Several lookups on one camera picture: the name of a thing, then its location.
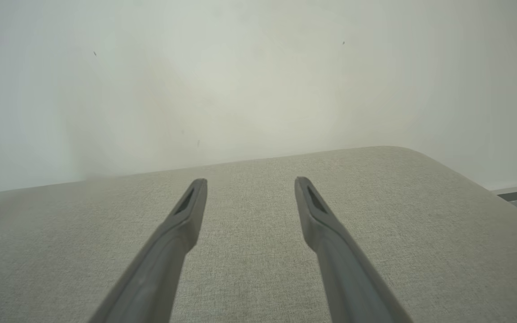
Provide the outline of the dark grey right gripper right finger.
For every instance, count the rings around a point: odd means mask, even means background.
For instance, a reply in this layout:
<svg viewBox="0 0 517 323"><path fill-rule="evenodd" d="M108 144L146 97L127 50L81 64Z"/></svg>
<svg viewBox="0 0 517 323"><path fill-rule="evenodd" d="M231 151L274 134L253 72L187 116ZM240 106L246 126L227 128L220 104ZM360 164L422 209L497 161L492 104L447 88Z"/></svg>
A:
<svg viewBox="0 0 517 323"><path fill-rule="evenodd" d="M411 317L306 177L295 179L303 237L317 255L333 323L410 323Z"/></svg>

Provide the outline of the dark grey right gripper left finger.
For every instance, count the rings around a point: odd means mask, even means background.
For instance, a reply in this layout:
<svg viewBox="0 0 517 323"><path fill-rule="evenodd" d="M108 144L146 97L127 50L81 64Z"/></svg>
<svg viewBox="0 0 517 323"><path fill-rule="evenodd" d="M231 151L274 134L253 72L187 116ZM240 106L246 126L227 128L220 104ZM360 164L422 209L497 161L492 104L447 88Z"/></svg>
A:
<svg viewBox="0 0 517 323"><path fill-rule="evenodd" d="M195 247L207 180L194 180L90 318L91 323L167 323L185 256Z"/></svg>

